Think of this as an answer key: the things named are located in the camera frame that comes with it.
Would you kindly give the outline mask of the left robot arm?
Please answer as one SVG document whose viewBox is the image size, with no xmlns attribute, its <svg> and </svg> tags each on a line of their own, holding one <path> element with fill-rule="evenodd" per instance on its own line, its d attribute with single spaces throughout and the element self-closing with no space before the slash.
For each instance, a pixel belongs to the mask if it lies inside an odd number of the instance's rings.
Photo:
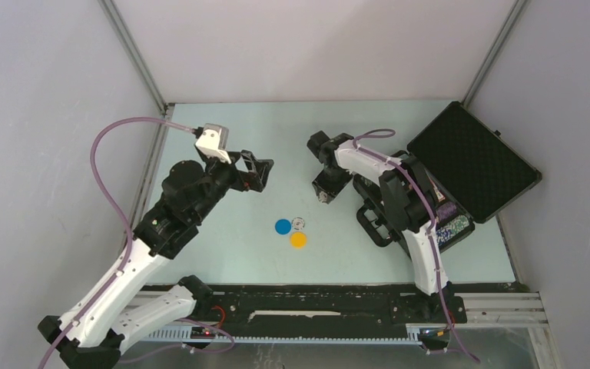
<svg viewBox="0 0 590 369">
<path fill-rule="evenodd" d="M 67 367 L 113 368 L 131 346 L 166 324 L 208 317 L 213 291 L 194 275 L 140 307 L 125 308 L 197 236 L 228 191 L 261 192 L 273 165 L 246 150 L 230 153 L 229 161 L 202 156 L 175 164 L 161 183 L 159 200 L 128 232 L 128 244 L 108 272 L 70 311 L 38 324 Z"/>
</svg>

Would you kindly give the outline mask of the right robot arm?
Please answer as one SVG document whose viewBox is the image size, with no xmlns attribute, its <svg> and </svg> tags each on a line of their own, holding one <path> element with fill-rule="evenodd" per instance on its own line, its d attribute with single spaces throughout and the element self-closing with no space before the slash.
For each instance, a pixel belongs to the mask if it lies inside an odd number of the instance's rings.
<svg viewBox="0 0 590 369">
<path fill-rule="evenodd" d="M 413 158 L 382 154 L 361 140 L 346 133 L 330 138 L 323 131 L 310 136 L 307 147 L 323 166 L 312 182 L 318 201 L 329 204 L 350 182 L 355 183 L 368 210 L 411 258 L 415 286 L 424 293 L 416 300 L 417 314 L 436 321 L 447 310 L 439 293 L 448 278 L 436 238 L 434 187 Z"/>
</svg>

